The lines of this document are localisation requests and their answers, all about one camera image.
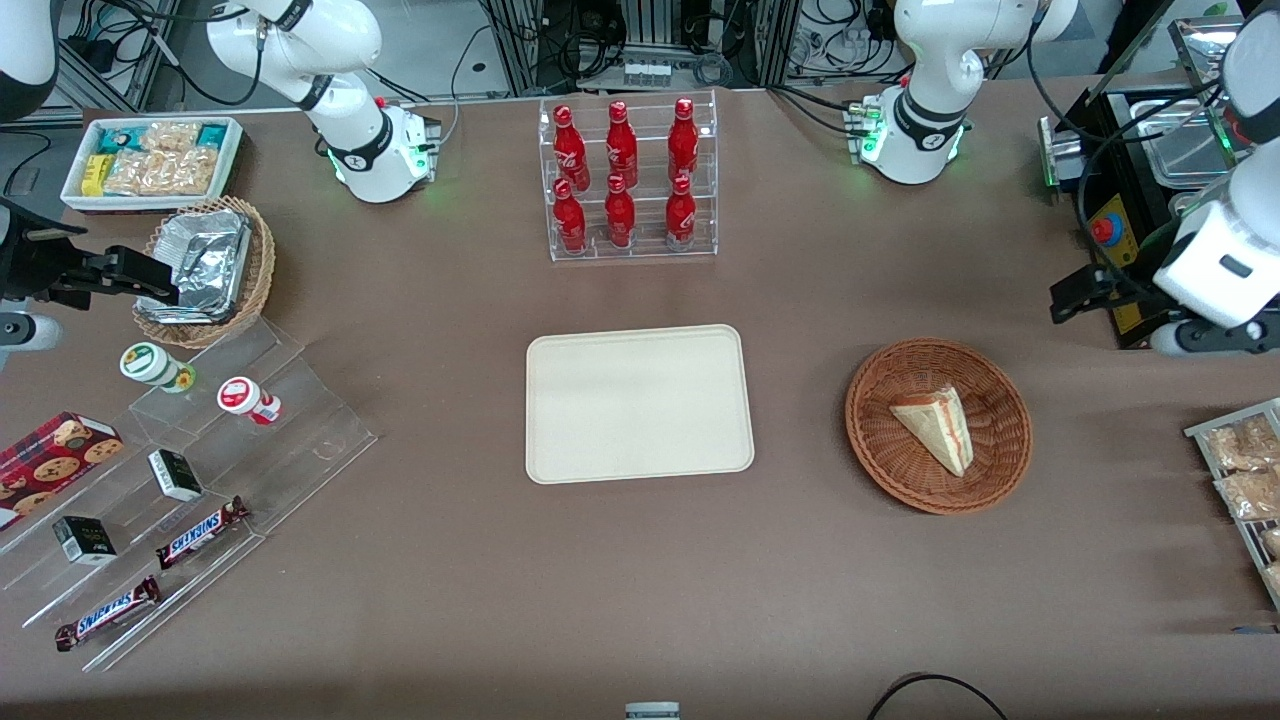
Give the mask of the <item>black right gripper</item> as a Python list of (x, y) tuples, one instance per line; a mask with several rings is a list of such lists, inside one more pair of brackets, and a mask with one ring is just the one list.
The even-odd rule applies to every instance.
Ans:
[[(52, 220), (10, 200), (3, 201), (3, 219), (6, 227), (1, 261), (3, 299), (88, 307), (91, 292), (61, 287), (67, 274), (83, 269), (88, 254), (77, 249), (70, 238), (84, 234), (87, 229)], [(96, 256), (95, 272), (99, 274), (100, 293), (127, 293), (169, 306), (180, 302), (173, 268), (133, 249), (108, 249)]]

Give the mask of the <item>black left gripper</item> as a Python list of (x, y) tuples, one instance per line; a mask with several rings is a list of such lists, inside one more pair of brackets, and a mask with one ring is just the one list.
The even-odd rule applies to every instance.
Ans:
[(1050, 296), (1050, 319), (1053, 324), (1070, 322), (1080, 313), (1161, 302), (1161, 295), (1149, 283), (1133, 279), (1123, 268), (1098, 263), (1052, 284)]

